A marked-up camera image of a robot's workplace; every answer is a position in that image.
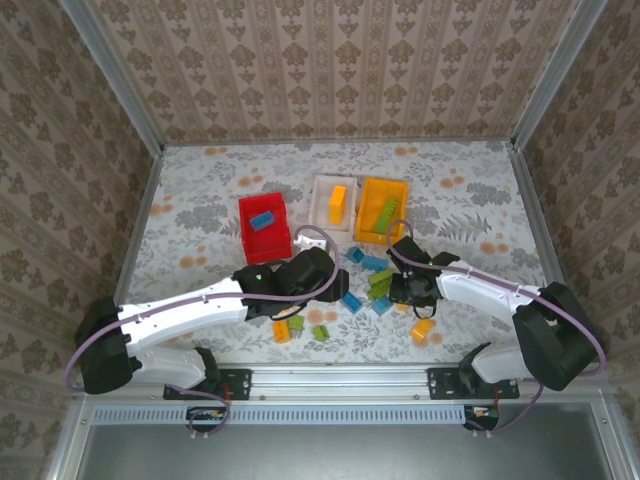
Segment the patterned wall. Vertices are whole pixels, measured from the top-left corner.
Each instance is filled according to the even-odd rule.
[[[167,142],[508,136],[578,0],[91,0]]]
[[[150,159],[56,2],[0,2],[0,477],[37,478],[83,308],[110,294]]]
[[[608,3],[525,155],[640,445],[640,2]]]

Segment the orange bin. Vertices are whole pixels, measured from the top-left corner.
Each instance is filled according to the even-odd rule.
[[[409,185],[406,182],[383,180],[381,178],[367,178],[364,181],[362,200],[358,210],[356,221],[356,241],[366,243],[387,244],[386,234],[375,233],[373,227],[382,213],[382,209],[390,198],[395,198],[398,203],[391,216],[391,222],[398,219],[405,220],[407,213],[407,199],[409,198]],[[396,243],[402,238],[404,225],[396,225],[391,231],[391,241]]]

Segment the orange lego brick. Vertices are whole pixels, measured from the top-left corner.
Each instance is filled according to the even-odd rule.
[[[331,200],[329,200],[329,223],[340,225],[347,205],[347,188],[342,185],[333,187]]]
[[[273,322],[273,338],[276,343],[287,343],[291,340],[291,332],[286,320]]]
[[[430,318],[423,318],[413,327],[413,330],[411,330],[411,336],[416,342],[421,342],[424,340],[424,337],[427,336],[427,333],[429,333],[429,331],[435,326],[436,322]]]

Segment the gray floor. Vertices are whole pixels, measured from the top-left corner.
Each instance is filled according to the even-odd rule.
[[[537,406],[490,439],[460,426],[229,426],[207,440],[184,427],[95,427],[79,478],[611,478],[587,409]]]

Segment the blue block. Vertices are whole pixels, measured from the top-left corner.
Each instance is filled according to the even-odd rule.
[[[387,313],[387,311],[393,306],[393,303],[389,301],[389,298],[385,295],[373,302],[373,311],[378,314],[379,317]]]
[[[354,315],[362,308],[362,302],[358,300],[351,292],[347,292],[340,300],[345,307],[349,309]]]
[[[276,219],[273,218],[273,214],[271,212],[264,212],[257,217],[253,217],[251,220],[249,220],[249,223],[256,232],[259,232],[263,228],[266,228],[269,225],[275,223],[275,221]]]
[[[365,255],[364,258],[362,259],[362,266],[369,270],[375,270],[376,272],[381,272],[383,270],[386,270],[389,267],[389,261],[382,258],[376,258],[370,255]]]
[[[362,250],[360,250],[358,247],[351,247],[347,252],[347,258],[353,263],[360,263],[362,257],[364,257],[364,253],[362,253]]]

